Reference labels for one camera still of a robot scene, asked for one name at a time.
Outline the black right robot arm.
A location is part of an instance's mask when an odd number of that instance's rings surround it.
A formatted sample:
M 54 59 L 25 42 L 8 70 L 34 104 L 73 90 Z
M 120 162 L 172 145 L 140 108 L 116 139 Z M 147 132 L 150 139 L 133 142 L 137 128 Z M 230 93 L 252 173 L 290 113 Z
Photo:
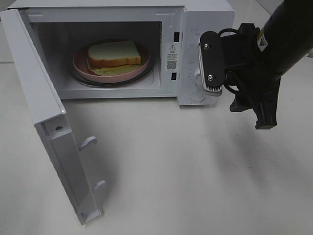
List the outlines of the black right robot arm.
M 232 112 L 252 109 L 256 129 L 276 126 L 281 77 L 313 48 L 313 2 L 285 0 L 263 28 L 242 23 L 219 32 L 224 53 L 224 86 L 235 95 Z

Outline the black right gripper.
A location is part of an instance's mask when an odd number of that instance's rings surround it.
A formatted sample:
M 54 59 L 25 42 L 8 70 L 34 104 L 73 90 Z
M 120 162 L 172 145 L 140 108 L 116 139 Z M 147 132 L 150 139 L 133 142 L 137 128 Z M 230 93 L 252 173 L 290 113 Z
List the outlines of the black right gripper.
M 224 87 L 235 95 L 231 112 L 252 109 L 256 115 L 255 129 L 269 130 L 277 125 L 276 111 L 280 77 L 269 71 L 257 46 L 260 28 L 242 23 L 237 32 L 221 36 L 224 53 Z

